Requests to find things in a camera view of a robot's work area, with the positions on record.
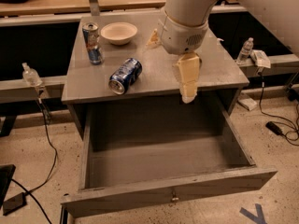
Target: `bowl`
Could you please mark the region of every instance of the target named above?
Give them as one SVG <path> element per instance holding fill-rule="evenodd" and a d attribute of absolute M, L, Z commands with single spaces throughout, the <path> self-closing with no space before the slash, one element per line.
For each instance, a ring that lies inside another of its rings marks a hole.
<path fill-rule="evenodd" d="M 137 28 L 131 23 L 115 22 L 111 23 L 101 30 L 101 36 L 107 39 L 113 45 L 124 45 L 129 43 L 137 34 Z"/>

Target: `cabinet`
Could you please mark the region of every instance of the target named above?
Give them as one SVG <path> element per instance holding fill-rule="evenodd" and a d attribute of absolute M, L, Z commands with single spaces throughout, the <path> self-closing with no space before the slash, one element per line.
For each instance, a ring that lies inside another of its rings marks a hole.
<path fill-rule="evenodd" d="M 111 12 L 80 23 L 63 93 L 84 140 L 78 193 L 62 199 L 73 217 L 255 190 L 276 172 L 256 166 L 230 121 L 248 80 L 210 31 L 197 50 L 198 95 L 193 104 L 180 102 L 171 70 L 178 57 L 145 47 L 159 14 Z M 127 21 L 138 33 L 121 47 L 102 39 L 106 60 L 95 66 L 82 37 L 87 21 L 100 29 Z M 116 95 L 107 83 L 128 57 L 143 72 L 126 94 Z"/>

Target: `blue tape mark on floor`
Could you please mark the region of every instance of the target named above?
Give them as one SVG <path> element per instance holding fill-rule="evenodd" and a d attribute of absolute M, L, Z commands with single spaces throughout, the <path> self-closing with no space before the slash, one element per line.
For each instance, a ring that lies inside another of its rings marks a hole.
<path fill-rule="evenodd" d="M 255 208 L 258 216 L 254 216 L 252 213 L 250 213 L 243 207 L 241 208 L 240 213 L 243 214 L 245 217 L 248 217 L 250 220 L 254 221 L 254 223 L 256 224 L 267 224 L 264 219 L 262 206 L 259 204 L 255 204 Z"/>

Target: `soda can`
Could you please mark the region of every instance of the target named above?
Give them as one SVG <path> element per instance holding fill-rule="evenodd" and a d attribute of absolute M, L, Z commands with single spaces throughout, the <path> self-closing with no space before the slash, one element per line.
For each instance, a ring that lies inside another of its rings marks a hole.
<path fill-rule="evenodd" d="M 92 64 L 104 62 L 103 52 L 99 45 L 99 26 L 95 22 L 85 23 L 82 27 L 87 53 Z"/>
<path fill-rule="evenodd" d="M 133 85 L 142 72 L 141 63 L 128 58 L 109 79 L 109 87 L 117 94 L 124 94 Z"/>

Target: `concrete floor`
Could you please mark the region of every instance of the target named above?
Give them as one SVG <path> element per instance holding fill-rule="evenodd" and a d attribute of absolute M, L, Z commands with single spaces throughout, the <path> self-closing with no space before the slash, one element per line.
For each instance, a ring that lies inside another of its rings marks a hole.
<path fill-rule="evenodd" d="M 258 93 L 251 97 L 259 99 Z M 263 111 L 296 120 L 296 102 L 290 102 L 284 93 L 266 92 Z M 278 173 L 258 191 L 206 198 L 184 203 L 170 203 L 149 208 L 76 219 L 78 224 L 206 224 L 206 223 L 299 223 L 299 147 L 287 143 L 282 137 L 269 132 L 268 120 L 257 107 L 248 111 L 235 106 L 231 120 L 258 166 L 275 166 Z M 52 223 L 59 223 L 60 200 L 66 193 L 76 193 L 78 170 L 81 162 L 82 141 L 67 111 L 52 113 L 49 126 L 50 140 L 59 152 L 59 161 L 50 182 L 36 191 Z M 52 165 L 53 150 L 50 148 L 43 119 L 40 114 L 19 116 L 10 136 L 0 138 L 1 164 L 13 163 L 17 169 L 14 179 L 31 189 L 42 183 Z M 21 192 L 11 184 L 7 198 Z M 1 224 L 48 223 L 36 203 L 27 197 L 23 209 L 0 216 Z M 256 204 L 263 209 L 263 217 L 255 220 L 243 215 L 246 209 L 257 216 Z"/>

